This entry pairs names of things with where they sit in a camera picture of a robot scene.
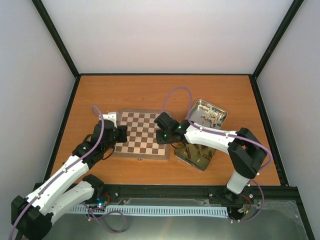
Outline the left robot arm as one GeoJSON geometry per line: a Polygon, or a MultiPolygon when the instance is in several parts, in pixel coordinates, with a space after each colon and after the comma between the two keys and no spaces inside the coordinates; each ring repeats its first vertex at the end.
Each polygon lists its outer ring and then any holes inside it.
{"type": "Polygon", "coordinates": [[[104,183],[86,173],[117,143],[127,142],[126,125],[100,120],[93,133],[76,146],[62,167],[26,197],[11,202],[11,223],[29,240],[42,240],[53,224],[74,206],[91,199],[103,200],[104,183]]]}

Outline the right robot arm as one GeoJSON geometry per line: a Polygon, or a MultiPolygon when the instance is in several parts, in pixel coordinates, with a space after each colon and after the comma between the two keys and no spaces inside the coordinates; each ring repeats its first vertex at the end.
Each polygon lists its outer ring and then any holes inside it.
{"type": "Polygon", "coordinates": [[[155,120],[156,141],[164,144],[197,144],[229,155],[234,171],[224,187],[221,198],[235,203],[245,186],[259,173],[267,150],[247,128],[224,131],[204,127],[188,119],[177,122],[166,112],[155,120]]]}

